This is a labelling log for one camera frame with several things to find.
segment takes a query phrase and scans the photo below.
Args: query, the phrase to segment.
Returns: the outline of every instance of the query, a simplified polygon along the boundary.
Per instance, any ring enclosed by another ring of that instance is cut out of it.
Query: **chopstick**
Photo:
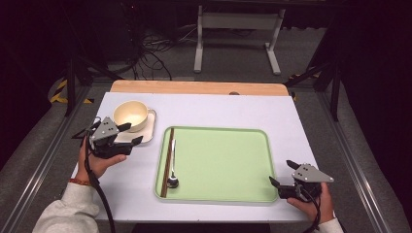
[[[172,154],[172,142],[174,138],[175,128],[170,129],[169,146],[167,148],[166,164],[164,166],[163,183],[161,185],[160,197],[165,198],[167,195],[167,179],[169,178],[170,157]]]

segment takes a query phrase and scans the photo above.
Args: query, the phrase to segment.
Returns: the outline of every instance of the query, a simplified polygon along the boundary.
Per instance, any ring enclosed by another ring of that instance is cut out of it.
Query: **white bowl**
[[[113,113],[113,121],[116,125],[131,123],[126,132],[134,133],[146,126],[148,121],[148,107],[139,101],[128,101],[120,104]]]

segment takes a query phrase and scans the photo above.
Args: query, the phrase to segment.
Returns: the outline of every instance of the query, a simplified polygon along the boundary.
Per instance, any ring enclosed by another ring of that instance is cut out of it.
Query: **sleeve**
[[[324,222],[319,225],[319,230],[315,230],[318,233],[343,233],[342,227],[340,226],[337,218],[334,218],[330,221]]]
[[[68,183],[61,200],[49,204],[37,220],[33,233],[98,232],[94,218],[93,187]]]

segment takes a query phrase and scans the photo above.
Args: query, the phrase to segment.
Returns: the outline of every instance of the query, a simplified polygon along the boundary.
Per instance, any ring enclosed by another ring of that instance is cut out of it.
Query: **metal spoon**
[[[179,185],[179,180],[175,176],[175,147],[176,147],[176,139],[172,141],[172,176],[167,179],[167,186],[170,188],[176,188]]]

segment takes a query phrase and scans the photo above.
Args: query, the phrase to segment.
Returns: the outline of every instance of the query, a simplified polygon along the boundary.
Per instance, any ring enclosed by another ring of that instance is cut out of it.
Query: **light green tray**
[[[174,126],[177,188],[165,199],[273,202],[277,191],[266,134],[255,129]],[[164,137],[155,193],[160,198],[171,127]]]

